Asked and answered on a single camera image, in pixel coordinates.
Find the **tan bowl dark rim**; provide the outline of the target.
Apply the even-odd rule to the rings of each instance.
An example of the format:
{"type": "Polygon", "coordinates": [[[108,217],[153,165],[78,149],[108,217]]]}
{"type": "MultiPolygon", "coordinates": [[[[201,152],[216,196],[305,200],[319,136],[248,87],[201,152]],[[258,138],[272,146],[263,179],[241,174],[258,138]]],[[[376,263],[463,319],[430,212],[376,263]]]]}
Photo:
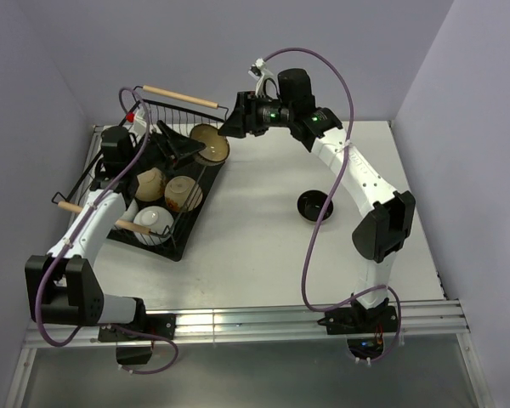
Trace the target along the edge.
{"type": "Polygon", "coordinates": [[[224,163],[230,155],[228,140],[218,134],[218,129],[209,124],[198,124],[190,130],[190,138],[205,145],[197,152],[195,161],[204,166],[217,166],[224,163]]]}

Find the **cream bowl brown base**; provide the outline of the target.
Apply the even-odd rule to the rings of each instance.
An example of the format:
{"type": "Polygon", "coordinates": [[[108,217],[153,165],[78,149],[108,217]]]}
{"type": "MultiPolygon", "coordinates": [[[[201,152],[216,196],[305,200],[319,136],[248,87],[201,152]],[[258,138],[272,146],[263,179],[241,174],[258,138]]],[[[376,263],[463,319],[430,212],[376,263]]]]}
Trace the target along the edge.
{"type": "Polygon", "coordinates": [[[176,213],[198,208],[204,195],[199,184],[191,177],[177,176],[166,185],[164,199],[167,207],[176,213]]]}

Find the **white ceramic bowl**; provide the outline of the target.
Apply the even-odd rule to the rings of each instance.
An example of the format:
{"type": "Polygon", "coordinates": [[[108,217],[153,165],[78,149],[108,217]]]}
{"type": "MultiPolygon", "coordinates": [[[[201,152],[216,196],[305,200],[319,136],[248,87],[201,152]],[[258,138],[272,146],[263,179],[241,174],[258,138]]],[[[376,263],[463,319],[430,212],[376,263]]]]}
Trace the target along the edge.
{"type": "Polygon", "coordinates": [[[168,241],[172,234],[173,215],[164,207],[151,206],[140,210],[134,223],[148,227],[151,235],[135,232],[135,238],[146,246],[156,246],[168,241]]]}

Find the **pale blue white bowl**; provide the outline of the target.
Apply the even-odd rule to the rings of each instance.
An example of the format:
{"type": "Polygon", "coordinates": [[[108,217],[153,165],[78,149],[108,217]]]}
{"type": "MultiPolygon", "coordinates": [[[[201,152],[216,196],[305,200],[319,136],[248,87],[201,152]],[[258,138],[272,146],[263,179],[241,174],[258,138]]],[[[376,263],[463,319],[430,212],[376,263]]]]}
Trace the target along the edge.
{"type": "Polygon", "coordinates": [[[135,200],[132,200],[128,205],[126,211],[120,217],[120,220],[132,223],[138,212],[139,212],[138,203],[135,200]]]}

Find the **beige bowl black inside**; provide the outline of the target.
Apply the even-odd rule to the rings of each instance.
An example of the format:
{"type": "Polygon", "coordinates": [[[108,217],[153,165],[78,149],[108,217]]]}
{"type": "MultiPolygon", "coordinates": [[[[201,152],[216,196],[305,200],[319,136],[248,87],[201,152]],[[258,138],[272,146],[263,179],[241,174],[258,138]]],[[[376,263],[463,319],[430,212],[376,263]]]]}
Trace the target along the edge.
{"type": "Polygon", "coordinates": [[[327,194],[320,190],[304,191],[297,199],[297,212],[305,221],[315,223],[326,198],[327,194]]]}

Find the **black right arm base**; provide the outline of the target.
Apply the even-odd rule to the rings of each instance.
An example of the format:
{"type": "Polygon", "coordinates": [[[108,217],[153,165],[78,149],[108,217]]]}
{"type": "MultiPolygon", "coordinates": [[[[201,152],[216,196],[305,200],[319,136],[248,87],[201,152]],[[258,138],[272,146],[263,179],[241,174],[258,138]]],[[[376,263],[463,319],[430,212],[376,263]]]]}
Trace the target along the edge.
{"type": "Polygon", "coordinates": [[[397,332],[399,319],[394,306],[367,310],[353,303],[347,308],[325,312],[317,324],[325,327],[330,336],[363,334],[363,337],[347,339],[348,350],[355,358],[372,360],[383,354],[384,335],[397,332]]]}

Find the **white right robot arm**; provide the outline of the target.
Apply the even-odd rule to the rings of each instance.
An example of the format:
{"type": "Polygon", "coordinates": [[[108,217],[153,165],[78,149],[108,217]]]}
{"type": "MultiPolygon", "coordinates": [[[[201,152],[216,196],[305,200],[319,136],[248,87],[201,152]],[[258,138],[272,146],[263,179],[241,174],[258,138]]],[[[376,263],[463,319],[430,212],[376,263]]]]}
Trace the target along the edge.
{"type": "Polygon", "coordinates": [[[287,128],[336,175],[332,189],[342,186],[361,216],[352,241],[364,265],[351,297],[357,306],[350,314],[353,326],[367,332],[388,304],[391,269],[410,236],[416,200],[410,191],[393,187],[362,156],[350,140],[351,124],[343,125],[330,109],[316,104],[306,70],[292,68],[273,75],[254,65],[249,73],[257,80],[255,89],[237,94],[235,107],[218,132],[243,139],[287,128]]]}

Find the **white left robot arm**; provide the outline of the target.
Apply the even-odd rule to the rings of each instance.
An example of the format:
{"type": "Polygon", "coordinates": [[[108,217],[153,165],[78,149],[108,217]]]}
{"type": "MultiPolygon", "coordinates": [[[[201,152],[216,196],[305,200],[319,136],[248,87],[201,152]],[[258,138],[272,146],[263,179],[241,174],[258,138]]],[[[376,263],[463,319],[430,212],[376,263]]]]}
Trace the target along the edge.
{"type": "Polygon", "coordinates": [[[143,300],[104,294],[93,266],[113,225],[135,199],[139,174],[158,164],[187,165],[206,148],[164,122],[157,125],[159,132],[147,130],[139,142],[123,126],[102,132],[101,157],[86,204],[60,242],[25,264],[31,317],[39,326],[116,324],[129,339],[148,331],[143,300]]]}

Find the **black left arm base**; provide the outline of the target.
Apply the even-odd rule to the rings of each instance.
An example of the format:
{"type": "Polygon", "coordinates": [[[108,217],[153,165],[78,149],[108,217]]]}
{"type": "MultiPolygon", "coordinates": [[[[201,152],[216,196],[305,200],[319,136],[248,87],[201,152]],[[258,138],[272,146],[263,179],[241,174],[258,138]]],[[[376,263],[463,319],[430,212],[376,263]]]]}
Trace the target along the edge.
{"type": "Polygon", "coordinates": [[[99,328],[99,343],[116,345],[116,362],[122,369],[135,373],[154,373],[170,368],[179,357],[179,348],[173,341],[177,315],[173,313],[148,314],[144,323],[128,325],[108,325],[99,328]],[[143,371],[139,366],[146,366],[154,356],[156,343],[164,342],[173,349],[170,361],[160,369],[143,371]]]}

